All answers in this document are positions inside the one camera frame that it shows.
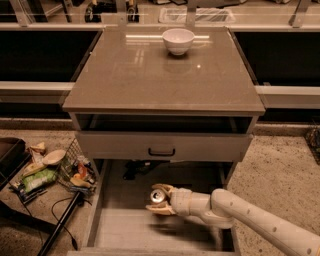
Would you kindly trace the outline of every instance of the food wrapper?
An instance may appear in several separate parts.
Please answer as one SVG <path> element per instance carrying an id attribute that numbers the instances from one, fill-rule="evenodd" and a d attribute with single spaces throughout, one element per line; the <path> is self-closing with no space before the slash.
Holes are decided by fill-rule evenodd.
<path id="1" fill-rule="evenodd" d="M 46 168 L 40 172 L 37 172 L 33 175 L 23 178 L 22 182 L 25 186 L 25 192 L 29 193 L 36 188 L 39 188 L 43 185 L 56 181 L 56 179 L 57 179 L 56 170 Z"/>

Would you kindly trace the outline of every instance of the floor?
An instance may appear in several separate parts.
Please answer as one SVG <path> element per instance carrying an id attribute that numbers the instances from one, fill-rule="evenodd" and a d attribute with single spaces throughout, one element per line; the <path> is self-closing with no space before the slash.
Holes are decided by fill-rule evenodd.
<path id="1" fill-rule="evenodd" d="M 310 127 L 296 125 L 258 124 L 254 139 L 244 160 L 239 163 L 230 180 L 228 189 L 243 199 L 284 218 L 304 229 L 320 235 L 320 166 L 311 154 L 303 135 Z M 2 120 L 2 137 L 19 137 L 29 145 L 45 142 L 48 152 L 67 149 L 74 138 L 72 124 L 60 120 L 20 121 Z M 60 184 L 47 188 L 28 209 L 33 216 L 56 223 L 51 207 L 58 200 L 72 197 Z M 0 199 L 13 209 L 27 213 L 15 194 L 4 188 Z M 68 200 L 54 206 L 60 216 Z M 77 207 L 67 228 L 81 248 L 86 231 L 86 219 L 90 204 Z M 15 223 L 0 220 L 1 255 L 37 255 L 47 235 Z M 244 256 L 284 255 L 257 235 L 254 231 L 236 222 L 237 241 Z M 71 238 L 62 231 L 48 255 L 66 255 L 73 251 Z"/>

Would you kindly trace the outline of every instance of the black cable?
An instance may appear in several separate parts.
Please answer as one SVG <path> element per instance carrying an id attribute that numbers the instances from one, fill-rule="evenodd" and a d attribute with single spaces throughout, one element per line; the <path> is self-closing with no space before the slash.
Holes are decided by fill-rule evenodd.
<path id="1" fill-rule="evenodd" d="M 51 207 L 51 213 L 52 213 L 53 217 L 55 217 L 55 219 L 58 221 L 58 224 L 61 224 L 61 223 L 60 223 L 59 219 L 57 218 L 57 216 L 55 215 L 55 213 L 53 212 L 53 208 L 55 207 L 56 204 L 61 203 L 61 202 L 66 201 L 66 200 L 71 200 L 71 199 L 72 199 L 71 197 L 68 197 L 68 198 L 65 198 L 65 199 L 61 199 L 61 200 L 55 202 L 55 203 L 52 205 L 52 207 Z M 89 202 L 88 200 L 85 200 L 85 199 L 84 199 L 83 201 L 85 201 L 85 202 L 87 202 L 88 204 L 92 205 L 91 202 Z M 72 236 L 71 232 L 70 232 L 64 225 L 63 225 L 63 228 L 64 228 L 64 230 L 67 231 L 67 233 L 69 234 L 69 236 L 70 236 L 70 238 L 71 238 L 72 246 L 73 246 L 73 248 L 77 251 L 77 250 L 78 250 L 78 244 L 77 244 L 76 239 Z"/>

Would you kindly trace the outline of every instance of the drawer front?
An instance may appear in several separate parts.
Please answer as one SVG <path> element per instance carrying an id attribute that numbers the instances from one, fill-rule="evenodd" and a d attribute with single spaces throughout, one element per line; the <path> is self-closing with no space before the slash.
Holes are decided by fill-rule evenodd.
<path id="1" fill-rule="evenodd" d="M 252 135 L 77 132 L 93 159 L 242 161 Z"/>

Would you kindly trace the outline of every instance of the open drawer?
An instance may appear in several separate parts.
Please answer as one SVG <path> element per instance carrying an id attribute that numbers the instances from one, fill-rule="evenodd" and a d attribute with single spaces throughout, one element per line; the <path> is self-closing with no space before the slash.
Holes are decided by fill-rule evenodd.
<path id="1" fill-rule="evenodd" d="M 252 135 L 77 132 L 82 151 L 93 159 L 242 161 Z"/>
<path id="2" fill-rule="evenodd" d="M 227 170 L 219 163 L 163 163 L 134 180 L 125 180 L 126 163 L 104 161 L 83 248 L 68 256 L 240 255 L 233 229 L 209 228 L 196 217 L 158 216 L 145 209 L 155 183 L 201 193 L 223 187 Z"/>

